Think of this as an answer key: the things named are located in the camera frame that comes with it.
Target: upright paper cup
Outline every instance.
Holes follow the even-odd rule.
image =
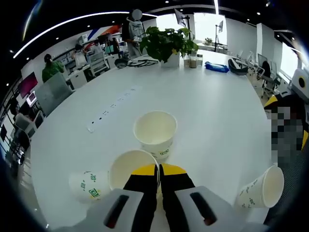
[[[69,186],[77,200],[90,203],[101,199],[111,191],[107,180],[106,172],[72,173],[69,177]]]
[[[279,201],[283,187],[282,170],[273,165],[240,190],[237,202],[243,208],[271,208]]]
[[[108,179],[111,190],[123,189],[132,172],[150,164],[158,167],[157,184],[159,186],[159,165],[150,153],[142,150],[132,150],[123,153],[114,161],[109,171]]]
[[[176,129],[177,121],[173,115],[152,111],[135,122],[134,135],[141,143],[142,149],[159,160],[170,155]]]

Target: green leaves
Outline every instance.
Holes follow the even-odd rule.
[[[146,49],[152,58],[164,62],[167,62],[173,50],[185,56],[185,54],[190,54],[192,50],[198,50],[198,45],[188,39],[190,32],[187,28],[177,31],[169,28],[160,31],[158,27],[149,27],[146,31],[148,36],[143,37],[140,43],[140,51]]]

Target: paper cup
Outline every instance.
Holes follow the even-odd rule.
[[[243,208],[271,208],[279,201],[283,187],[283,172],[273,165],[240,190],[237,202]]]
[[[174,116],[162,111],[152,111],[135,122],[133,131],[142,149],[159,160],[170,155],[176,129],[177,121]]]
[[[108,179],[111,190],[123,189],[132,172],[150,164],[155,164],[158,167],[157,186],[159,186],[159,165],[150,153],[142,150],[123,153],[114,161],[109,171]]]
[[[74,197],[82,203],[99,200],[111,191],[106,172],[72,173],[69,186]]]

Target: floor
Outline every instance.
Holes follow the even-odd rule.
[[[262,80],[256,80],[256,76],[254,75],[247,75],[247,77],[255,89],[256,94],[259,96],[261,104],[264,106],[267,102],[267,96],[262,97]],[[23,199],[23,202],[25,203],[25,206],[28,208],[30,213],[33,214],[33,216],[42,226],[44,226],[44,228],[48,228],[48,224],[41,213],[38,201],[36,199],[31,180],[30,149],[31,148],[29,148],[25,154],[25,162],[23,166],[19,168],[18,189],[20,197]]]

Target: ceiling light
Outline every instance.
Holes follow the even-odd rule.
[[[214,8],[216,10],[216,15],[219,14],[219,3],[218,0],[213,0],[214,1]]]
[[[47,32],[51,31],[52,29],[55,29],[57,27],[60,27],[64,24],[67,24],[69,22],[78,20],[78,19],[82,19],[82,18],[87,18],[87,17],[91,17],[91,16],[97,16],[97,15],[112,15],[112,14],[129,14],[130,12],[128,11],[111,11],[111,12],[100,12],[100,13],[94,13],[94,14],[87,14],[87,15],[83,15],[83,16],[79,16],[76,18],[72,18],[69,19],[67,21],[64,21],[62,23],[59,23],[57,25],[54,25],[53,27],[41,32],[40,34],[38,34],[36,37],[34,37],[33,39],[31,39],[28,43],[26,43],[18,52],[16,52],[16,54],[13,56],[13,58],[16,58],[26,47],[28,47],[30,44],[32,44],[35,40],[37,40],[38,38],[40,38],[42,35],[46,34]],[[143,15],[145,16],[150,16],[150,17],[155,17],[157,18],[156,15],[154,14],[147,14],[147,13],[143,13]]]

